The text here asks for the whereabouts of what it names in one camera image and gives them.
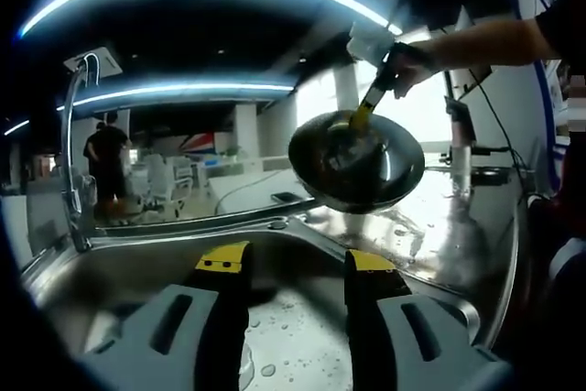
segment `hand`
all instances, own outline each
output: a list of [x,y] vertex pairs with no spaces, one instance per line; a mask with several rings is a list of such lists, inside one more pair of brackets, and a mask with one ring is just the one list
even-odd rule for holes
[[[412,43],[410,46],[430,55],[426,43],[425,41],[418,41]],[[391,59],[391,67],[398,75],[395,85],[395,97],[397,99],[403,98],[413,86],[435,75],[439,71],[437,69],[431,70],[429,67],[423,66],[419,60],[414,60],[405,53],[397,53]]]

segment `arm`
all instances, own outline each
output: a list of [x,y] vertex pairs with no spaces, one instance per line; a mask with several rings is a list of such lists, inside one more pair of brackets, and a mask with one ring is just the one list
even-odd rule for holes
[[91,142],[88,142],[88,152],[90,153],[90,157],[95,162],[100,162],[100,159],[98,158],[98,155],[95,154],[95,150],[93,149],[93,144]]
[[439,71],[487,64],[522,66],[559,58],[535,19],[495,20],[413,46],[429,53]]
[[495,20],[411,45],[427,52],[434,60],[432,71],[419,62],[398,54],[392,63],[398,75],[395,96],[405,96],[415,84],[431,75],[477,65],[521,66],[536,60],[575,58],[584,38],[565,26],[568,8],[556,3],[548,11],[529,20]]
[[130,142],[130,139],[126,133],[120,129],[118,129],[118,142],[120,142],[120,146],[122,146],[122,148],[130,149],[132,147],[132,142]]

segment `window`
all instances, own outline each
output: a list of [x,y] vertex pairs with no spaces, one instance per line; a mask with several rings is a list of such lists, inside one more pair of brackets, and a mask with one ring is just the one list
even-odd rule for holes
[[299,87],[296,97],[297,127],[318,114],[338,110],[333,71],[327,70]]
[[[402,41],[425,40],[429,39],[429,32],[418,32],[406,37]],[[375,75],[374,66],[363,60],[358,62],[356,83],[361,100]],[[438,73],[414,86],[404,99],[396,100],[392,92],[386,93],[374,112],[404,126],[422,144],[424,150],[443,151],[451,141],[451,123],[446,114],[445,94],[443,73]]]
[[138,162],[138,150],[135,148],[128,150],[128,158],[130,159],[130,165],[134,165]]

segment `blue stripe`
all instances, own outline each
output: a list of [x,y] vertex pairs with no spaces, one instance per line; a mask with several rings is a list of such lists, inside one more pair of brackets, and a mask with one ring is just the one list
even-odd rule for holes
[[[515,11],[516,18],[522,19],[521,8],[519,0],[512,0],[513,9]],[[553,190],[559,188],[559,177],[556,172],[556,166],[554,163],[554,145],[556,143],[556,129],[553,119],[553,112],[551,111],[551,97],[549,96],[548,81],[546,79],[546,72],[541,61],[534,63],[537,74],[537,81],[539,82],[539,89],[541,89],[541,99],[543,101],[543,113],[546,116],[546,133],[547,133],[547,153],[548,153],[548,174],[549,183]]]

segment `sink basin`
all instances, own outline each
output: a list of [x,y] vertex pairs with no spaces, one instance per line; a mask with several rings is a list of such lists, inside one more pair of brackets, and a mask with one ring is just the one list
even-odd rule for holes
[[[193,236],[104,238],[85,254],[60,255],[26,284],[71,354],[79,356],[117,332],[121,320],[161,289],[181,284],[203,253],[248,240],[254,244],[254,269],[245,350],[252,364],[241,368],[241,379],[247,375],[249,386],[259,390],[352,389],[344,332],[345,249],[302,222],[283,224],[281,231],[259,223]],[[480,321],[470,303],[412,278],[406,282],[438,300],[474,339]],[[271,365],[275,371],[267,375]]]

